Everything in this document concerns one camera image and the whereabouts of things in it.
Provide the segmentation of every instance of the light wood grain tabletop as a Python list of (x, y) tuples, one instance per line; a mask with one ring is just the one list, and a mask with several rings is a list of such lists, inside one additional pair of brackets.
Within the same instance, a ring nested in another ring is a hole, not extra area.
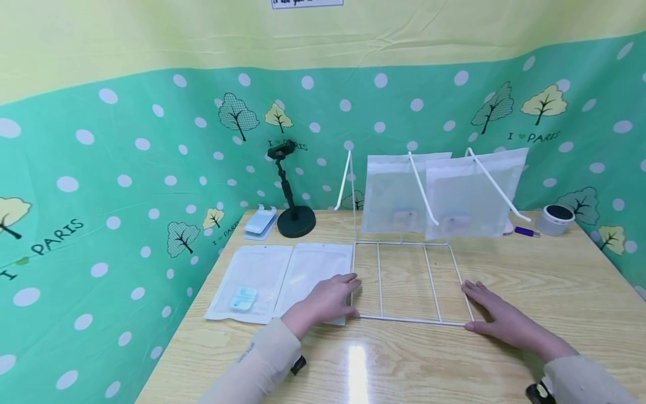
[[(243, 239), (251, 212), (244, 215), (138, 404), (196, 402), (261, 327), (203, 319), (240, 246), (352, 244), (351, 211), (316, 214), (309, 235), (286, 239), (274, 228), (264, 242)], [(513, 234), (455, 239), (451, 245), (464, 279), (484, 282), (646, 401), (646, 304), (579, 226), (560, 237)], [(375, 250), (375, 245), (357, 247), (355, 271), (363, 285), (354, 302), (363, 314), (379, 314)], [(427, 247), (427, 254), (445, 321), (467, 321), (448, 248)], [(380, 256), (384, 314), (436, 319), (422, 247), (382, 245)], [(482, 318), (476, 308), (474, 315)], [(315, 327), (302, 352), (307, 366), (298, 376), (289, 375), (268, 403), (525, 404), (525, 388), (543, 375), (542, 364), (530, 354), (451, 326), (350, 319), (345, 327)]]

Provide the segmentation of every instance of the frosted plastic bag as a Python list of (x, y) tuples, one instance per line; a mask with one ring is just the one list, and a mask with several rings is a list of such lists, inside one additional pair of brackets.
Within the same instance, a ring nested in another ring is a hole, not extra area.
[[(275, 315), (279, 317), (285, 314), (295, 303), (305, 299), (319, 281), (350, 273), (351, 263), (352, 246), (297, 244), (291, 254)], [(341, 317), (330, 324), (345, 325), (346, 318)]]
[[(422, 186), (426, 162), (450, 159), (451, 153), (414, 154)], [(424, 233), (426, 206), (408, 155), (368, 156), (361, 233)]]
[[(529, 149), (483, 154), (478, 160), (509, 200), (525, 167)], [(509, 205), (472, 156), (426, 163), (426, 198), (439, 226), (430, 224), (426, 239), (500, 237)]]
[(204, 318), (270, 322), (291, 251), (291, 246), (238, 248)]

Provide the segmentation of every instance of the white wire grid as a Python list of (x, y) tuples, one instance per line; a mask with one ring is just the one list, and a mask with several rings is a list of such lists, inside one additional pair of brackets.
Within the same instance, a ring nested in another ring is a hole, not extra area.
[[(477, 155), (474, 153), (474, 151), (471, 149), (471, 147), (467, 148), (466, 153), (464, 155), (465, 157), (472, 156), (474, 159), (474, 163), (477, 164), (480, 169), (485, 173), (486, 177), (491, 181), (493, 186), (496, 188), (496, 190), (500, 193), (502, 196), (503, 200), (509, 205), (509, 208), (514, 212), (516, 216), (519, 218), (522, 218), (523, 220), (530, 222), (531, 219), (522, 215), (514, 204), (507, 198), (503, 190), (498, 186), (498, 184), (495, 182), (493, 177), (489, 174), (489, 172), (485, 169), (485, 167), (482, 165), (480, 160), (478, 159)], [(417, 172), (417, 168), (415, 167), (415, 163), (413, 161), (413, 154), (411, 152), (408, 152), (408, 160), (411, 163), (411, 166), (413, 167), (413, 174), (415, 175), (415, 179), (417, 180), (417, 185), (419, 186), (419, 190), (422, 194), (422, 198), (424, 200), (424, 205), (426, 206), (426, 210), (428, 212), (428, 215), (436, 226), (439, 225), (438, 221), (435, 219), (433, 216), (433, 212), (431, 211), (431, 208), (428, 204), (428, 199), (426, 198), (426, 192), (424, 191), (424, 186), (422, 185), (422, 182), (419, 178), (419, 173)], [(367, 314), (361, 314), (360, 317), (363, 319), (375, 319), (375, 320), (385, 320), (385, 321), (401, 321), (404, 323), (420, 323), (420, 324), (437, 324), (437, 325), (445, 325), (445, 326), (464, 326), (464, 323), (457, 323), (455, 321), (445, 321), (442, 317), (442, 312), (440, 310), (440, 305), (437, 300), (437, 293), (435, 291), (435, 282), (433, 281), (433, 271), (432, 267), (430, 264), (430, 261), (428, 259), (428, 252), (426, 247), (427, 246), (444, 246), (449, 249), (449, 252), (451, 253), (451, 259), (453, 261), (453, 266), (455, 268), (455, 274), (457, 275), (457, 280), (459, 281), (459, 284), (457, 285), (458, 288), (461, 287), (462, 285), (462, 276), (460, 275), (460, 269), (458, 268), (457, 261), (455, 260), (455, 254), (453, 254), (453, 248), (451, 247), (451, 244), (449, 242), (444, 242), (444, 243), (432, 243), (432, 242), (408, 242), (404, 241), (404, 234), (400, 234), (399, 241), (381, 241), (381, 240), (361, 240), (359, 239), (359, 232), (357, 231), (357, 204), (356, 204), (356, 199), (355, 199), (355, 179), (356, 176), (354, 175), (354, 168), (352, 165), (352, 150), (348, 150), (348, 159), (346, 160), (346, 166), (343, 171), (343, 179), (341, 180), (341, 189), (339, 191), (339, 199), (337, 200), (337, 205), (335, 206), (334, 210), (339, 210), (339, 207), (341, 206), (341, 200), (343, 198), (343, 191), (345, 189), (346, 185), (346, 180), (348, 179), (348, 170), (350, 173), (350, 184), (352, 188), (352, 221), (353, 221), (353, 228), (355, 231), (355, 241), (352, 249), (352, 268), (351, 271), (355, 271), (355, 261), (357, 258), (357, 246), (359, 244), (371, 244), (375, 245), (377, 247), (377, 276), (379, 278), (379, 315), (367, 315)], [(433, 291), (433, 299), (435, 301), (435, 310), (437, 311), (437, 320), (429, 320), (429, 319), (421, 319), (421, 318), (415, 318), (415, 317), (396, 317), (396, 316), (389, 316), (389, 315), (384, 315), (384, 299), (383, 299), (383, 289), (382, 289), (382, 279), (381, 279), (381, 257), (380, 257), (380, 251), (379, 251), (379, 246), (381, 245), (397, 245), (397, 246), (420, 246), (424, 250), (424, 258), (426, 260), (426, 269), (428, 270), (428, 279), (431, 283), (431, 289)], [(464, 297), (464, 303), (467, 307), (467, 310), (469, 312), (469, 318), (471, 321), (474, 320), (474, 313), (471, 309), (471, 304), (469, 303), (469, 300), (465, 294), (463, 294)], [(353, 304), (353, 295), (350, 295), (350, 305)]]

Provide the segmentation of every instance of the round black base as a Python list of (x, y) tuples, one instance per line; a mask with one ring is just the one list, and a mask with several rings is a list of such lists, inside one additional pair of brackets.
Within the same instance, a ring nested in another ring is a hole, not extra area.
[(314, 211), (307, 206), (294, 207), (298, 213), (297, 220), (291, 220), (291, 209), (287, 209), (278, 217), (278, 231), (288, 239), (297, 239), (314, 230), (317, 217)]

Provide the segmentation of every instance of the tree illustration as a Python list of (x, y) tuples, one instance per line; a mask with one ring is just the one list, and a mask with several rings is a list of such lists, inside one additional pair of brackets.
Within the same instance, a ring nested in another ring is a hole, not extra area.
[(244, 131), (250, 131), (260, 125), (256, 114), (249, 110), (244, 101), (239, 100), (232, 92), (224, 94), (224, 101), (220, 106), (218, 116), (222, 125), (232, 131), (240, 131), (243, 142), (247, 141)]
[(511, 95), (512, 84), (508, 81), (475, 113), (471, 124), (474, 126), (484, 125), (483, 131), (481, 132), (481, 134), (484, 134), (489, 122), (497, 121), (512, 113), (514, 100)]
[(224, 211), (212, 207), (206, 211), (206, 217), (204, 218), (204, 223), (202, 223), (203, 229), (210, 229), (213, 226), (218, 226), (220, 228), (220, 221), (224, 217)]
[[(355, 190), (355, 209), (360, 211), (363, 209), (364, 194), (358, 189)], [(341, 201), (341, 206), (346, 209), (352, 209), (352, 193), (343, 198)]]
[(193, 249), (189, 244), (194, 242), (199, 234), (198, 226), (188, 225), (184, 222), (168, 223), (168, 254), (171, 258), (175, 258), (183, 253), (184, 249), (193, 254)]
[(29, 212), (30, 207), (32, 207), (31, 204), (20, 198), (0, 198), (0, 233), (4, 230), (16, 240), (22, 239), (22, 234), (11, 230), (9, 226), (22, 219)]
[(585, 224), (597, 224), (599, 212), (597, 212), (597, 190), (593, 187), (586, 187), (580, 191), (570, 192), (556, 200), (557, 205), (569, 208), (576, 219)]
[(269, 125), (280, 126), (280, 133), (285, 133), (285, 131), (283, 131), (284, 127), (294, 126), (291, 118), (288, 117), (285, 114), (285, 111), (275, 102), (271, 104), (271, 108), (269, 108), (269, 111), (265, 114), (265, 122)]
[(521, 112), (528, 115), (538, 115), (536, 125), (541, 123), (541, 118), (545, 116), (560, 115), (567, 109), (567, 102), (563, 99), (563, 91), (559, 90), (556, 84), (552, 84), (543, 90), (542, 93), (531, 97), (527, 100)]
[(599, 228), (599, 235), (601, 236), (601, 251), (608, 249), (615, 254), (623, 254), (623, 242), (626, 237), (623, 235), (623, 227), (621, 226), (602, 226)]

